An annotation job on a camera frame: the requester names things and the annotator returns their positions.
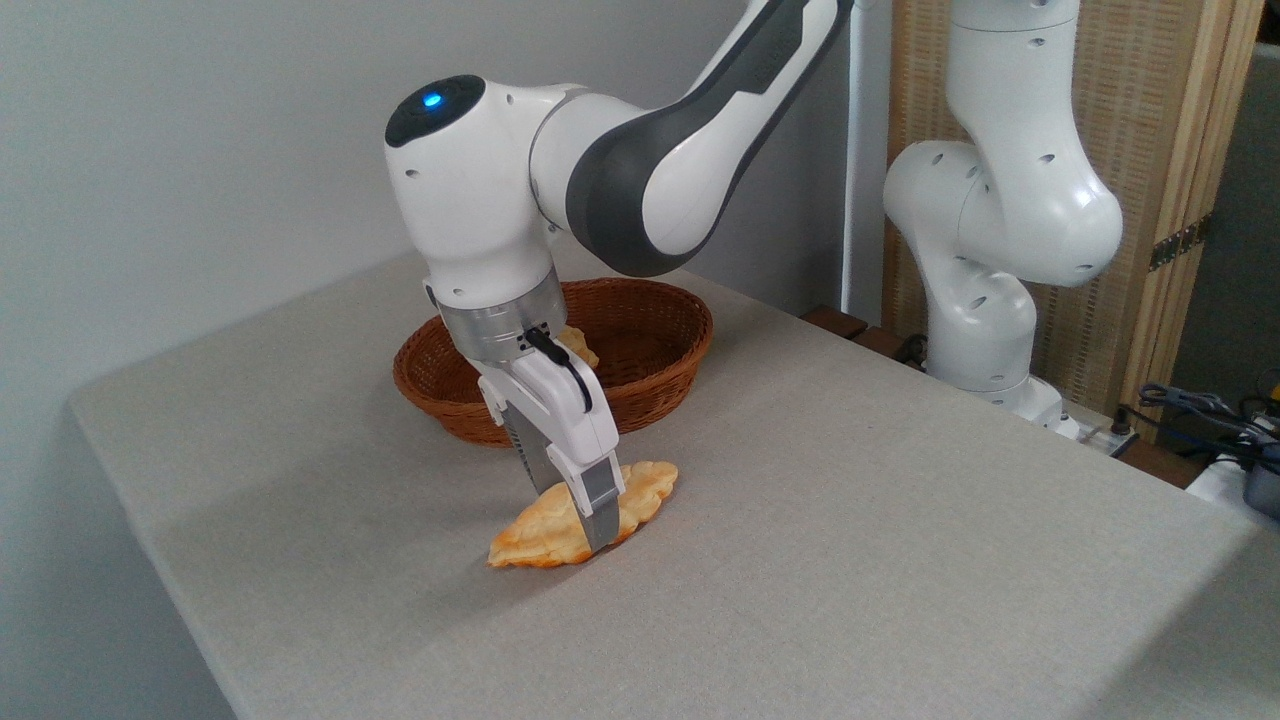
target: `black cable bundle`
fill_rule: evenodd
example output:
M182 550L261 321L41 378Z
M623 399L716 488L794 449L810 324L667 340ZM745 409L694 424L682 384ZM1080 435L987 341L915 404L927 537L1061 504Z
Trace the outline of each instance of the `black cable bundle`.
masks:
M1275 373L1280 368L1270 368L1258 377L1258 386L1262 378ZM1216 452L1221 455L1219 460L1233 460L1245 470L1261 466L1270 473L1280 475L1280 464L1276 462L1275 451L1267 452L1266 446L1280 443L1280 409L1275 400L1263 393L1260 388L1256 396L1249 396L1240 401L1240 406L1233 410L1221 397L1207 392L1188 392L1181 388L1148 383L1138 391L1139 405L1142 407L1164 407L1175 414L1165 421L1143 415L1129 405L1121 405L1123 414L1130 415L1152 427L1160 428L1170 436L1196 446L1193 454ZM1248 413L1249 402L1262 401L1261 413ZM1260 421L1260 416L1266 416L1270 423ZM1225 430L1225 438L1210 439L1189 434L1184 429L1174 427L1183 418L1198 418Z

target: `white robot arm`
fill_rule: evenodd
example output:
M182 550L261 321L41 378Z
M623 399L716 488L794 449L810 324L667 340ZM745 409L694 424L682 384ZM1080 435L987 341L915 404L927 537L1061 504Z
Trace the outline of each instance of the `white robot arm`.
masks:
M568 231L637 277L689 260L851 6L754 0L692 88L658 110L458 76L387 124L429 293L535 488L568 484L593 551L618 532L618 434L599 380L553 340L566 310L548 242Z
M1120 246L1115 196L1071 111L1079 0L952 0L947 102L974 145L919 142L884 209L924 279L928 373L1062 434L1075 424L1030 375L1036 306L1019 278L1080 286Z

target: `table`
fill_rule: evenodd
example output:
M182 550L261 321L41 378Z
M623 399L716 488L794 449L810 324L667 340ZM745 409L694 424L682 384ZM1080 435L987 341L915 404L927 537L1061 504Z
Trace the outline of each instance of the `table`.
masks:
M532 489L392 384L424 269L72 401L241 717L1280 716L1274 533L680 272L716 340L618 448L676 493L585 565L485 568Z

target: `bread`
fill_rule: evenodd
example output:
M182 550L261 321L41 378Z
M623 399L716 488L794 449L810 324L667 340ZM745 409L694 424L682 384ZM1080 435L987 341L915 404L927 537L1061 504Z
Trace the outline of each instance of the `bread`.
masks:
M653 519L676 487L680 471L671 462L636 462L622 466L627 492L618 497L618 544ZM586 533L573 509L568 486L557 483L525 509L489 544L489 566L524 565L556 568L591 557Z
M586 336L582 334L582 331L564 325L564 329L561 331L561 334L556 336L556 340L564 343L564 347L581 357L593 370L600 364L600 356L591 352L591 348L586 346Z

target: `wicker basket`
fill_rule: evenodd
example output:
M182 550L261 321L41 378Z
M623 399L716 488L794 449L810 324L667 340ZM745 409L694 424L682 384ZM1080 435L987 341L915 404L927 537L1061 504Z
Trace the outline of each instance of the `wicker basket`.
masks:
M600 356L595 374L620 433L660 420L689 395L712 341L712 315L695 295L632 278L563 283L568 324ZM476 386L479 373L453 347L440 318L410 337L393 365L396 387L451 434L511 447Z

